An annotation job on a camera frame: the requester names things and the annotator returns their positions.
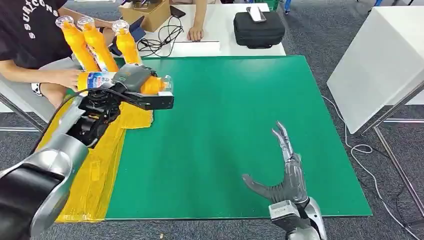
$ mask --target black t-shirt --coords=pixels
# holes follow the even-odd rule
[[[55,21],[66,0],[0,0],[0,61],[39,69],[72,54]]]

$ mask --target white cable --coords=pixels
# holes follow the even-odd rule
[[[330,99],[326,98],[325,96],[321,95],[321,97],[323,97],[325,100],[327,100],[331,105],[333,105],[335,112],[337,113],[338,118],[344,123],[344,143],[346,144],[347,147],[350,148],[350,155],[352,155],[353,159],[355,159],[355,161],[359,164],[359,166],[365,170],[365,172],[367,172],[372,179],[374,179],[374,186],[375,186],[375,190],[377,191],[377,195],[380,198],[381,202],[383,203],[384,208],[386,209],[386,211],[388,212],[388,214],[391,216],[391,218],[393,218],[397,224],[399,224],[403,229],[405,229],[409,234],[411,234],[411,236],[413,238],[415,238],[416,240],[420,240],[411,230],[410,227],[405,227],[394,215],[393,213],[390,211],[389,207],[386,205],[386,203],[383,200],[382,195],[380,194],[380,190],[379,190],[379,186],[377,185],[377,179],[376,176],[374,176],[374,174],[372,174],[368,169],[366,169],[364,167],[364,165],[362,165],[362,163],[359,162],[359,160],[357,159],[357,157],[354,155],[354,151],[358,151],[360,153],[364,153],[364,154],[370,154],[373,152],[373,148],[367,144],[358,144],[355,146],[351,146],[348,143],[348,127],[346,125],[345,120],[343,119],[343,117],[341,116],[341,114],[339,113],[336,104],[334,104]],[[369,148],[369,150],[361,150],[358,149],[359,147],[366,147]]]

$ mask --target gray carpet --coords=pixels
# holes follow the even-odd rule
[[[329,98],[331,94],[326,81],[339,62],[343,53],[361,27],[367,11],[374,2],[370,0],[294,0],[291,13],[283,16],[286,26],[283,45],[288,55],[304,55],[310,65],[321,93]],[[116,3],[76,3],[67,6],[105,20],[116,20],[119,14]],[[327,105],[334,124],[343,139],[344,126],[336,117],[331,105]],[[424,116],[422,107],[404,107],[396,114],[398,117]],[[0,114],[0,126],[22,126],[23,123],[12,113]],[[385,124],[381,131],[392,145],[393,151],[418,194],[424,201],[424,163],[422,156],[423,128],[404,124]],[[37,133],[0,132],[0,169],[25,158],[38,138]],[[351,136],[351,144],[367,143],[384,152],[373,131],[366,137]],[[420,220],[420,215],[390,160],[383,154],[373,152],[368,155],[356,154],[363,165],[373,172],[380,186],[380,192],[392,212],[403,222]],[[350,157],[352,165],[361,181],[364,194],[369,201],[374,216],[326,218],[325,225],[330,240],[406,240],[413,239],[405,233],[383,208],[377,198],[373,179]],[[424,238],[424,225],[413,228]],[[55,224],[37,240],[281,240],[285,233],[268,220],[227,220],[227,221],[112,221],[101,223]]]

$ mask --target cardboard box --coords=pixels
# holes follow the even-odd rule
[[[144,16],[141,27],[149,32],[156,31],[171,16],[169,0],[163,0],[156,4],[151,3],[148,8],[134,8],[132,2],[127,2],[118,9],[123,19],[129,24]]]

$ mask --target yellow plastic bag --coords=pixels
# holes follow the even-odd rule
[[[58,111],[38,148],[49,141],[71,101]],[[125,128],[148,128],[153,120],[152,111],[130,104],[121,104],[120,110],[121,115],[109,125],[95,148],[89,150],[56,222],[99,222],[105,219],[124,145]]]

